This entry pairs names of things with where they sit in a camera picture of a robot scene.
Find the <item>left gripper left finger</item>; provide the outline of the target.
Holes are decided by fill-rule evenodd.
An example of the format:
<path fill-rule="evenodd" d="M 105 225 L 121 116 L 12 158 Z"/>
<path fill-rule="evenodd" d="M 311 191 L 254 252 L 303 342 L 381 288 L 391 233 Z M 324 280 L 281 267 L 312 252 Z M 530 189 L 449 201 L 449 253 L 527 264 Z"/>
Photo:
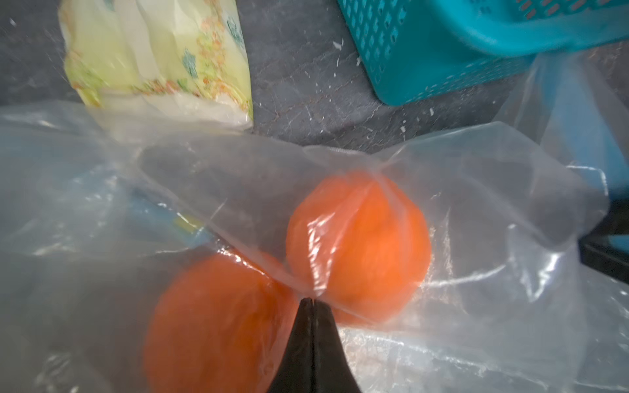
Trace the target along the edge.
<path fill-rule="evenodd" d="M 310 393 L 314 387 L 313 306 L 302 299 L 278 371 L 268 393 Z"/>

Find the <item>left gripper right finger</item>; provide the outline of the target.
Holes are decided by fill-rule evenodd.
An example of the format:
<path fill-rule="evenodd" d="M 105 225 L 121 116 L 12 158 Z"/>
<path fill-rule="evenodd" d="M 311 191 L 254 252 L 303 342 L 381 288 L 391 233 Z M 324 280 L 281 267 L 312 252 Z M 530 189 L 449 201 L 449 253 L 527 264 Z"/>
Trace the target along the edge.
<path fill-rule="evenodd" d="M 342 347 L 332 309 L 313 302 L 312 391 L 316 393 L 360 393 Z"/>

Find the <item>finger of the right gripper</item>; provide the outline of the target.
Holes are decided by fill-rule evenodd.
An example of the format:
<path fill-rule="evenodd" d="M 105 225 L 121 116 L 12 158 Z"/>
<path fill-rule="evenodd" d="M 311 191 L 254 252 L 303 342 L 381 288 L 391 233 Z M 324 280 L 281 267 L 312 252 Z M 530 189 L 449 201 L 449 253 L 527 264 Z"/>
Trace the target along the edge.
<path fill-rule="evenodd" d="M 628 284 L 628 200 L 612 201 L 607 216 L 578 245 L 583 265 Z"/>

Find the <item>orange two bag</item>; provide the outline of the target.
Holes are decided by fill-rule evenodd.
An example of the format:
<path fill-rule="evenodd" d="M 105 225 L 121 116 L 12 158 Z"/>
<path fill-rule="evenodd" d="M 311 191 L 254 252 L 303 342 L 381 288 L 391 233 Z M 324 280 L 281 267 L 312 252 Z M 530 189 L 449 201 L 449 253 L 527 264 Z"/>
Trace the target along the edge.
<path fill-rule="evenodd" d="M 143 351 L 150 391 L 267 391 L 297 309 L 291 288 L 239 252 L 198 261 L 154 310 Z"/>

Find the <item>orange one bag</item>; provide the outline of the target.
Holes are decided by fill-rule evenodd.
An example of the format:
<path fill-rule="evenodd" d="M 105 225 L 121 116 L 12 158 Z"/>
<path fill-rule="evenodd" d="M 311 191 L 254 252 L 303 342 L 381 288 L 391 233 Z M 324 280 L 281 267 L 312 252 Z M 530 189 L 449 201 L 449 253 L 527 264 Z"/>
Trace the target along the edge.
<path fill-rule="evenodd" d="M 399 314 L 432 259 L 424 214 L 388 178 L 355 171 L 323 180 L 288 223 L 291 273 L 332 306 L 340 324 Z"/>

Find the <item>clear zip bag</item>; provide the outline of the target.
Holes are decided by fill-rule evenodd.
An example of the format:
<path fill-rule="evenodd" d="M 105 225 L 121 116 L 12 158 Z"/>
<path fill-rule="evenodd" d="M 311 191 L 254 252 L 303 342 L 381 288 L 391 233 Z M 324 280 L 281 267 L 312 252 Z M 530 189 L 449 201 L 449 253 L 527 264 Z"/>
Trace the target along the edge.
<path fill-rule="evenodd" d="M 625 392 L 628 108 L 537 60 L 365 154 L 1 110 L 4 392 Z"/>

